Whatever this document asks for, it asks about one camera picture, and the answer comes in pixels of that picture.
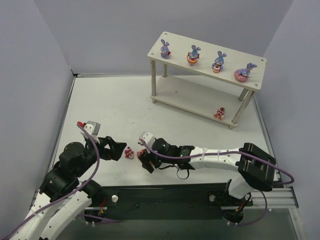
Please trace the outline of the pink strawberry cake toy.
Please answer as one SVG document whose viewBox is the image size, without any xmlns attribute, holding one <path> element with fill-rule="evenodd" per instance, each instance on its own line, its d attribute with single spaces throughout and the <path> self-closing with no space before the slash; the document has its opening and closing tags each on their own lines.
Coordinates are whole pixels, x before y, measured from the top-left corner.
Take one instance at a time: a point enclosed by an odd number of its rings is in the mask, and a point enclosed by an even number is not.
<svg viewBox="0 0 320 240">
<path fill-rule="evenodd" d="M 147 150 L 146 149 L 141 149 L 137 152 L 137 158 L 139 159 L 141 157 L 141 155 L 143 155 Z"/>
</svg>

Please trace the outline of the pink bear strawberry toy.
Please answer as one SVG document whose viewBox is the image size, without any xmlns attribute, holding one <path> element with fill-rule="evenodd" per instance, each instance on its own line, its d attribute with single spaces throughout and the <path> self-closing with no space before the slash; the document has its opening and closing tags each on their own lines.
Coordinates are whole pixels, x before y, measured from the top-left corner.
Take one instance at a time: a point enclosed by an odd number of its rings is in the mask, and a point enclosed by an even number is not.
<svg viewBox="0 0 320 240">
<path fill-rule="evenodd" d="M 124 154 L 125 154 L 125 158 L 126 159 L 134 159 L 135 157 L 135 153 L 134 151 L 128 146 L 126 147 L 126 149 L 124 150 Z"/>
</svg>

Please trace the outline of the white strawberry cake slice toy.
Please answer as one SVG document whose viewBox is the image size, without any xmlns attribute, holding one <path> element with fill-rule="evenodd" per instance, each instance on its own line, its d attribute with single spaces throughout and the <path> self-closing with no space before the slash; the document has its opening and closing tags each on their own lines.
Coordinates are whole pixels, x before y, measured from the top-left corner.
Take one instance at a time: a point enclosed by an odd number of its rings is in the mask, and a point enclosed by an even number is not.
<svg viewBox="0 0 320 240">
<path fill-rule="evenodd" d="M 213 115 L 213 117 L 215 118 L 215 119 L 218 119 L 218 120 L 220 120 L 220 121 L 222 121 L 223 119 L 224 119 L 224 117 L 225 117 L 225 108 L 224 107 L 220 107 L 217 111 L 216 111 L 216 113 Z"/>
</svg>

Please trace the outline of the small purple bunny toy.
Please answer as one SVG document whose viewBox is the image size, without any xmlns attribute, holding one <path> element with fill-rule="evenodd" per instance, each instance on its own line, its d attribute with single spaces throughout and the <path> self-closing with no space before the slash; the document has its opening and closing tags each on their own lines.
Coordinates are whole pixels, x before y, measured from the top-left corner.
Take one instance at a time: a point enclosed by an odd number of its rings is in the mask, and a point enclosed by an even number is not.
<svg viewBox="0 0 320 240">
<path fill-rule="evenodd" d="M 168 41 L 165 41 L 164 39 L 161 39 L 160 40 L 161 43 L 162 43 L 162 47 L 160 48 L 160 56 L 163 58 L 163 59 L 168 59 L 170 57 L 170 50 L 169 50 L 169 42 Z"/>
</svg>

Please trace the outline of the purple bunny holding cupcake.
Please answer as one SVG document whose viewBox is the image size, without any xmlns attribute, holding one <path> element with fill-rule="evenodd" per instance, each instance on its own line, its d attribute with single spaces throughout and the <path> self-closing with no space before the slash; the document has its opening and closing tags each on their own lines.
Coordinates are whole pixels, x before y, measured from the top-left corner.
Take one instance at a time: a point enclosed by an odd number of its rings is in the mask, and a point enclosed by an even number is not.
<svg viewBox="0 0 320 240">
<path fill-rule="evenodd" d="M 226 53 L 222 53 L 222 51 L 217 52 L 218 57 L 214 60 L 213 64 L 211 65 L 212 71 L 214 73 L 219 73 L 223 70 L 224 65 L 224 58 L 227 56 Z"/>
</svg>

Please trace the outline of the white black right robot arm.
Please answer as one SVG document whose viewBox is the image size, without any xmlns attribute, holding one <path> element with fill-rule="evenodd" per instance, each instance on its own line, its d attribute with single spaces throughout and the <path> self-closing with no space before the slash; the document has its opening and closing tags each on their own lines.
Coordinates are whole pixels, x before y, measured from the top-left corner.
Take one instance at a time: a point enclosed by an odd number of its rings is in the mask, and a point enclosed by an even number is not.
<svg viewBox="0 0 320 240">
<path fill-rule="evenodd" d="M 149 173 L 170 167 L 187 172 L 198 169 L 235 172 L 237 176 L 230 180 L 227 193 L 236 199 L 244 198 L 253 190 L 270 192 L 274 187 L 276 160 L 252 143 L 225 150 L 176 146 L 145 132 L 138 144 L 145 147 L 138 158 Z"/>
</svg>

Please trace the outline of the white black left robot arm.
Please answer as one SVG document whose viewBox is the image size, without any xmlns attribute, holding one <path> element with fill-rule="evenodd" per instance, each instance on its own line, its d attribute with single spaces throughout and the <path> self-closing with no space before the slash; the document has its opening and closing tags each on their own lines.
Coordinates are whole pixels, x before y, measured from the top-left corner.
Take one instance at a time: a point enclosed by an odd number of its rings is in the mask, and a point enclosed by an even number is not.
<svg viewBox="0 0 320 240">
<path fill-rule="evenodd" d="M 5 239 L 52 240 L 48 231 L 58 234 L 92 203 L 104 205 L 108 198 L 102 186 L 92 176 L 83 183 L 79 178 L 100 160 L 118 161 L 126 146 L 110 136 L 69 143 L 46 174 L 27 217 Z"/>
</svg>

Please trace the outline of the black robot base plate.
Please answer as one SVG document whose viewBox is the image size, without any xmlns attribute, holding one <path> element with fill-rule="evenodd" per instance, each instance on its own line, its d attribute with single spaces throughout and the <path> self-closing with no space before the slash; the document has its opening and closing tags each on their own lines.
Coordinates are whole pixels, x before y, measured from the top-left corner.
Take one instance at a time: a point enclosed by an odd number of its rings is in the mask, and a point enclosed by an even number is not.
<svg viewBox="0 0 320 240">
<path fill-rule="evenodd" d="M 229 195 L 228 183 L 104 186 L 81 214 L 86 222 L 220 220 L 240 223 L 250 195 Z"/>
</svg>

